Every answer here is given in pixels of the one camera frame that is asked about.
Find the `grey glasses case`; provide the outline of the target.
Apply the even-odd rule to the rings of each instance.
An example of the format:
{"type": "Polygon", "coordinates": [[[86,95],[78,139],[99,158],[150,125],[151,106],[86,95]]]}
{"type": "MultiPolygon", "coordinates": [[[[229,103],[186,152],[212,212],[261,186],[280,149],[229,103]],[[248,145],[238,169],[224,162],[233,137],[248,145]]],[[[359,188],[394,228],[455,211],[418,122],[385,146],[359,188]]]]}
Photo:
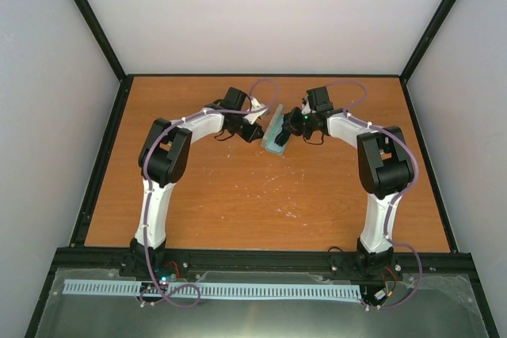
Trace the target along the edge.
{"type": "Polygon", "coordinates": [[[265,130],[264,137],[261,140],[261,148],[266,150],[266,144],[275,140],[276,135],[280,132],[282,127],[284,127],[284,106],[279,104],[265,130]]]}

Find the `black sunglasses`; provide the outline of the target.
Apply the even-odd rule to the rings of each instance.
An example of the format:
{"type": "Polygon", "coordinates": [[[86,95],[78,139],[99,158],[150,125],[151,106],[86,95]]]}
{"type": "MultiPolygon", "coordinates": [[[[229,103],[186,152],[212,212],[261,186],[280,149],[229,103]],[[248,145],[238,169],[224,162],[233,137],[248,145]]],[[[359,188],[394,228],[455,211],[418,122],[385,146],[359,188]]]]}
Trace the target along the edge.
{"type": "Polygon", "coordinates": [[[287,128],[282,127],[280,132],[276,135],[274,143],[279,147],[283,147],[288,143],[291,135],[292,133],[287,128]]]}

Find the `light blue cleaning cloth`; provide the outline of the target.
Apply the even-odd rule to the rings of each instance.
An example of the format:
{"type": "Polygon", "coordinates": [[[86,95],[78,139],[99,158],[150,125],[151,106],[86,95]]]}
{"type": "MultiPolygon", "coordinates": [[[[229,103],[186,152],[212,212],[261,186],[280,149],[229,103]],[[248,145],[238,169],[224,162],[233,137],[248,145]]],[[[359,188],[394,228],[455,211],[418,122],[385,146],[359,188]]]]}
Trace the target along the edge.
{"type": "Polygon", "coordinates": [[[266,144],[265,149],[270,153],[282,155],[286,149],[286,145],[278,145],[276,142],[271,141],[266,144]]]}

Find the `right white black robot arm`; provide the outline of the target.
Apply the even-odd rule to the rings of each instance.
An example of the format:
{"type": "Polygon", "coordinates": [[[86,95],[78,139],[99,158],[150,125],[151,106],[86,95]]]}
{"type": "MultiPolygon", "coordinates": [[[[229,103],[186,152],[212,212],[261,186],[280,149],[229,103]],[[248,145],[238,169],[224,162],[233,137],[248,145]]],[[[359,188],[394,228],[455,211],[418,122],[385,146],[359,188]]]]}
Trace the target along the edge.
{"type": "Polygon", "coordinates": [[[391,263],[393,229],[402,197],[418,180],[417,159],[398,126],[381,127],[335,108],[326,86],[310,89],[300,107],[283,116],[275,142],[291,135],[309,139],[315,132],[356,149],[359,179],[367,193],[364,228],[356,245],[356,269],[367,275],[391,263]]]}

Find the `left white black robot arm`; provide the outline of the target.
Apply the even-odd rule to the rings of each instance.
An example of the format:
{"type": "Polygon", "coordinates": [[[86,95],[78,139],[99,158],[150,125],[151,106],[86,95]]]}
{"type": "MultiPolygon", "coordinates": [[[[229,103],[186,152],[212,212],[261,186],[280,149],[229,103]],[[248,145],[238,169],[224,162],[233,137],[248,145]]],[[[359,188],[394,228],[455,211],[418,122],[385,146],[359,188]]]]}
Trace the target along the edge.
{"type": "Polygon", "coordinates": [[[177,120],[156,119],[139,154],[143,178],[143,204],[139,225],[130,248],[140,253],[136,265],[145,275],[159,275],[165,257],[157,252],[166,244],[166,217],[177,182],[183,177],[191,145],[225,131],[246,142],[264,136],[257,122],[269,107],[255,97],[230,87],[226,96],[199,112],[177,120]]]}

